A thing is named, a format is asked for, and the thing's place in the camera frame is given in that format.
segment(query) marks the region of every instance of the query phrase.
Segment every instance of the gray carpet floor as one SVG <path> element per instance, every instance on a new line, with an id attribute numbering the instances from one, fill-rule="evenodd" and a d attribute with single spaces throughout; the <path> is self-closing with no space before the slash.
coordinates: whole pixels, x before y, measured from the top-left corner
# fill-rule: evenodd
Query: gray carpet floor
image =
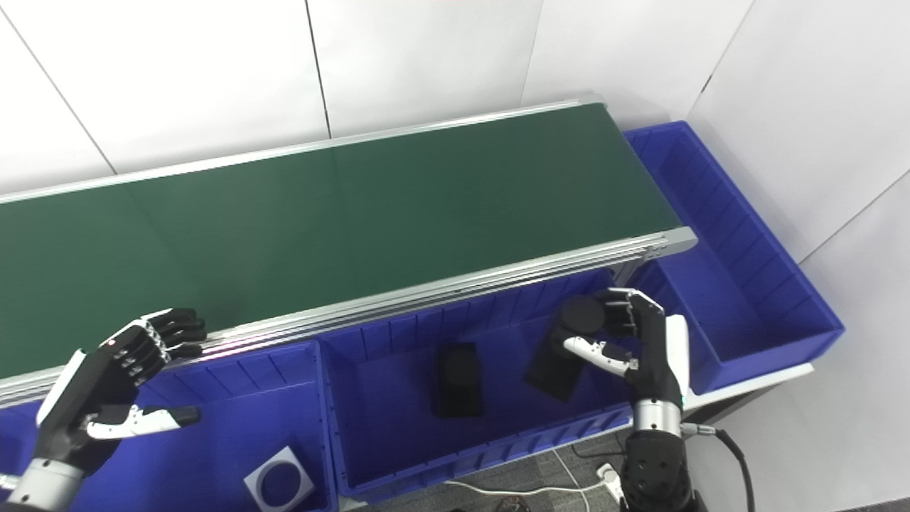
<path id="1" fill-rule="evenodd" d="M 625 432 L 601 435 L 576 443 L 575 449 L 582 456 L 603 452 L 620 452 L 625 436 Z M 581 487 L 598 482 L 598 477 L 594 472 L 604 463 L 609 462 L 617 468 L 622 463 L 621 456 L 582 458 L 576 456 L 569 446 L 559 448 L 558 453 Z M 490 490 L 528 491 L 544 486 L 575 488 L 566 469 L 560 464 L 552 450 L 492 467 L 459 480 Z M 584 493 L 584 497 L 588 499 L 591 511 L 614 512 L 619 510 L 619 506 L 605 487 L 588 491 Z M 501 500 L 502 497 L 484 496 L 460 486 L 439 484 L 376 505 L 361 507 L 357 511 L 450 512 L 459 508 L 464 512 L 495 512 Z M 525 497 L 524 500 L 531 512 L 585 512 L 581 493 L 550 491 Z"/>

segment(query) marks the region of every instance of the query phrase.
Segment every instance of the green conveyor belt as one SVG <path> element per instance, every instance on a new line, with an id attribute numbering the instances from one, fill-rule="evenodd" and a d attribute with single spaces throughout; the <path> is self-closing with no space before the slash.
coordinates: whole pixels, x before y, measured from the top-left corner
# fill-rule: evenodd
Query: green conveyor belt
<path id="1" fill-rule="evenodd" d="M 0 204 L 0 377 L 680 225 L 600 104 Z"/>

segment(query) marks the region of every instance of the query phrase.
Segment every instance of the wall seam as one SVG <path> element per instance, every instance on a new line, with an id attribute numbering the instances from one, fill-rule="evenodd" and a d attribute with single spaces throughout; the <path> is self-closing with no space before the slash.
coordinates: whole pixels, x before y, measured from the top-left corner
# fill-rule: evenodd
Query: wall seam
<path id="1" fill-rule="evenodd" d="M 92 146 L 95 147 L 95 150 L 97 150 L 98 154 L 101 155 L 101 158 L 104 159 L 107 166 L 111 169 L 111 172 L 113 172 L 114 174 L 119 174 L 116 171 L 116 169 L 114 168 L 114 164 L 111 163 L 110 159 L 107 157 L 105 152 L 101 149 L 101 146 L 98 145 L 97 140 L 95 140 L 95 138 L 92 137 L 92 134 L 88 131 L 88 127 L 86 127 L 86 124 L 84 122 L 82 122 L 82 119 L 78 116 L 78 114 L 76 113 L 76 110 L 73 108 L 72 105 L 70 105 L 69 101 L 63 95 L 63 91 L 60 90 L 60 87 L 58 87 L 56 82 L 54 81 L 54 79 L 51 78 L 51 75 L 50 75 L 50 73 L 47 72 L 47 69 L 45 68 L 45 66 L 43 64 L 41 64 L 40 60 L 38 60 L 38 55 L 35 54 L 35 51 L 32 49 L 32 47 L 30 45 L 28 45 L 28 43 L 25 41 L 25 37 L 22 35 L 21 32 L 19 32 L 18 27 L 16 27 L 15 23 L 13 23 L 13 19 L 9 17 L 9 14 L 6 13 L 6 10 L 3 8 L 2 5 L 0 5 L 0 14 L 3 15 L 3 17 L 6 19 L 6 22 L 13 29 L 15 36 L 18 37 L 19 41 L 22 43 L 22 45 L 25 46 L 25 50 L 28 51 L 28 55 L 32 56 L 32 59 L 35 60 L 35 63 L 38 65 L 38 68 L 41 69 L 41 72 L 45 75 L 45 78 L 47 78 L 47 81 L 50 82 L 51 87 L 54 88 L 54 91 L 56 91 L 56 93 L 60 97 L 60 99 L 63 100 L 63 103 L 66 106 L 66 109 L 68 109 L 69 113 L 73 115 L 73 118 L 76 120 L 76 123 L 78 123 L 79 127 L 82 129 L 82 131 L 85 132 L 86 137 L 88 137 L 88 140 L 91 141 Z"/>

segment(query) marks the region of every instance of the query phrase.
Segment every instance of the electrical outlet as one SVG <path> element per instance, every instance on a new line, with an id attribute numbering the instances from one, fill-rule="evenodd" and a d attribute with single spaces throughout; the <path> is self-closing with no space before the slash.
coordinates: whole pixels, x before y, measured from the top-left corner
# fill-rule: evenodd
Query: electrical outlet
<path id="1" fill-rule="evenodd" d="M 610 491 L 610 495 L 613 496 L 616 503 L 619 503 L 623 498 L 619 473 L 613 469 L 611 464 L 604 464 L 597 468 L 597 477 L 607 486 L 607 490 Z"/>

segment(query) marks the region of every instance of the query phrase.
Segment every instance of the blue storage bin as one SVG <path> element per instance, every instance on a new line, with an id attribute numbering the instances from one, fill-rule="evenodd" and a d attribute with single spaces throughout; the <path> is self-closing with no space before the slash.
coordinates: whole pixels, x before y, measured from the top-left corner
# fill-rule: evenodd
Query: blue storage bin
<path id="1" fill-rule="evenodd" d="M 625 422 L 626 385 L 606 372 L 586 368 L 568 404 L 522 381 L 562 299 L 608 285 L 589 271 L 320 335 L 340 494 L 379 501 Z M 446 341 L 477 344 L 483 417 L 432 413 Z"/>
<path id="2" fill-rule="evenodd" d="M 284 446 L 316 488 L 294 510 L 337 510 L 323 387 L 316 343 L 163 372 L 142 386 L 138 403 L 198 405 L 202 422 L 124 441 L 86 480 L 71 510 L 258 512 L 243 478 Z M 0 472 L 21 475 L 28 465 L 37 407 L 0 411 Z M 267 477 L 266 491 L 287 501 L 296 476 L 293 492 L 281 477 Z"/>
<path id="3" fill-rule="evenodd" d="M 807 363 L 844 326 L 685 122 L 626 132 L 699 243 L 645 265 L 631 286 L 689 320 L 692 389 Z"/>

